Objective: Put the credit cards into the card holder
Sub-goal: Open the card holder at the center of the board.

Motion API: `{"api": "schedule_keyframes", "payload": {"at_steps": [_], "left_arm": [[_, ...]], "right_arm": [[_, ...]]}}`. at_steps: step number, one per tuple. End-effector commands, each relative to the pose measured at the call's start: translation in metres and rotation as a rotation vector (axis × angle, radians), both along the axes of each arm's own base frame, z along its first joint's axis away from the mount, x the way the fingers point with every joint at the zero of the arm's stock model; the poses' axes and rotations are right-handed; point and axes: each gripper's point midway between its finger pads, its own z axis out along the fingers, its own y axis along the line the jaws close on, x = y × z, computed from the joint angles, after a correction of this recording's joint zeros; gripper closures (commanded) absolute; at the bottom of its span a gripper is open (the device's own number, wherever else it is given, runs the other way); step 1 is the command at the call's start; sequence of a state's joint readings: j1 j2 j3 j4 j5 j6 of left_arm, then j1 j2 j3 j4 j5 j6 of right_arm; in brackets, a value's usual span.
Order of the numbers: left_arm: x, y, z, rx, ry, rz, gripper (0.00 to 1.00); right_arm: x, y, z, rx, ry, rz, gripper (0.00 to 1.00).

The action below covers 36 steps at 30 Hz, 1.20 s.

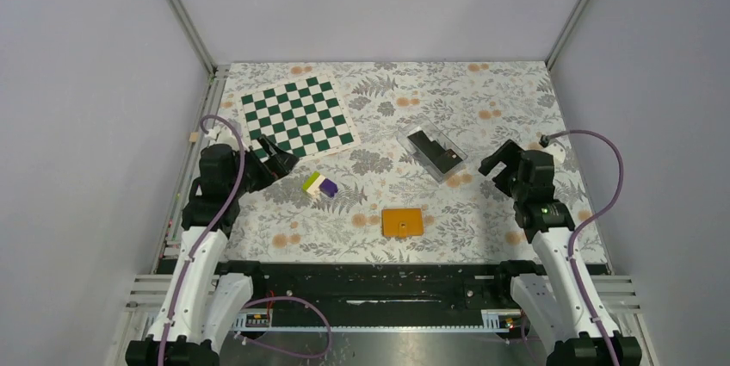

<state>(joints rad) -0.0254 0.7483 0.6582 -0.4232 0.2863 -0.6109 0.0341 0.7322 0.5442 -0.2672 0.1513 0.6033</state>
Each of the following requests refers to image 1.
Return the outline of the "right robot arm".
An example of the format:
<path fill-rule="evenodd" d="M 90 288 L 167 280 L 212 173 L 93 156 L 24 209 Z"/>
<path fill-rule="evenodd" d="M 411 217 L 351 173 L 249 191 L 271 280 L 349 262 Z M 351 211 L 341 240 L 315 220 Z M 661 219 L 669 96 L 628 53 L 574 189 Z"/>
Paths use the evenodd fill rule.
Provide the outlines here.
<path fill-rule="evenodd" d="M 626 336 L 597 292 L 576 246 L 578 229 L 567 206 L 555 196 L 554 158 L 507 140 L 484 158 L 479 173 L 513 201 L 515 220 L 541 260 L 500 265 L 493 293 L 505 307 L 519 306 L 527 326 L 541 340 L 548 365 L 638 365 L 637 338 Z"/>

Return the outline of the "orange leather card holder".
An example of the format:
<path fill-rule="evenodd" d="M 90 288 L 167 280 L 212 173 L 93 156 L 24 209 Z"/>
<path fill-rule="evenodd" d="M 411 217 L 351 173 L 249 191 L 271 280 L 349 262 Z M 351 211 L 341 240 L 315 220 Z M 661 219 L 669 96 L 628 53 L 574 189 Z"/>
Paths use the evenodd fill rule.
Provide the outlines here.
<path fill-rule="evenodd" d="M 406 239 L 424 234 L 420 208 L 385 208 L 381 212 L 381 231 L 387 238 Z"/>

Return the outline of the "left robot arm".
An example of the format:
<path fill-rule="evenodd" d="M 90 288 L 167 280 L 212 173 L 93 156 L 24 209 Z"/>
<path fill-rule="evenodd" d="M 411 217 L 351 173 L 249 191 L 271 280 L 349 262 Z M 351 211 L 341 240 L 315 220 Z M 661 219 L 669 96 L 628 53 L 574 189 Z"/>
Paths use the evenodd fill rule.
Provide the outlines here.
<path fill-rule="evenodd" d="M 244 194 L 268 188 L 291 173 L 299 159 L 267 137 L 267 155 L 250 148 L 212 144 L 201 150 L 199 175 L 182 211 L 181 250 L 158 316 L 148 333 L 129 343 L 128 365 L 217 365 L 220 346 L 238 311 L 264 301 L 266 282 L 252 274 L 213 279 Z"/>

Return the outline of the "clear plastic card box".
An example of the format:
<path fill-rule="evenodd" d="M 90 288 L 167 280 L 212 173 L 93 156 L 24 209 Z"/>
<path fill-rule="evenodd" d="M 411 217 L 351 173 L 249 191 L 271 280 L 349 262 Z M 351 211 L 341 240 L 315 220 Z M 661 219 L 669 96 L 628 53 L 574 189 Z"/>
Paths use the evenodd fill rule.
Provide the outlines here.
<path fill-rule="evenodd" d="M 444 183 L 460 171 L 468 159 L 440 129 L 427 124 L 402 129 L 397 140 L 407 155 L 438 183 Z"/>

